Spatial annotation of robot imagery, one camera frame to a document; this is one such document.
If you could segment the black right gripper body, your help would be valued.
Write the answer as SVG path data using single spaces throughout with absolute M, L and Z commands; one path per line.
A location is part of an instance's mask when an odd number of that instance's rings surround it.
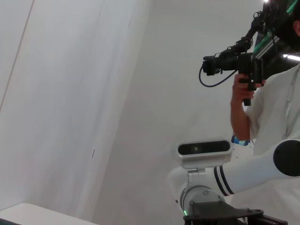
M 192 202 L 183 217 L 186 225 L 286 225 L 288 222 L 264 215 L 262 210 L 236 209 L 218 202 Z

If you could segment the person's bare hand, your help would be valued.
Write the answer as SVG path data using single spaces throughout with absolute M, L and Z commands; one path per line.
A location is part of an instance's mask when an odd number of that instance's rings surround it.
M 248 84 L 241 83 L 241 79 L 248 79 L 248 76 L 245 74 L 235 75 L 232 86 L 232 103 L 241 104 L 244 99 L 252 99 L 254 96 L 254 91 L 249 91 Z

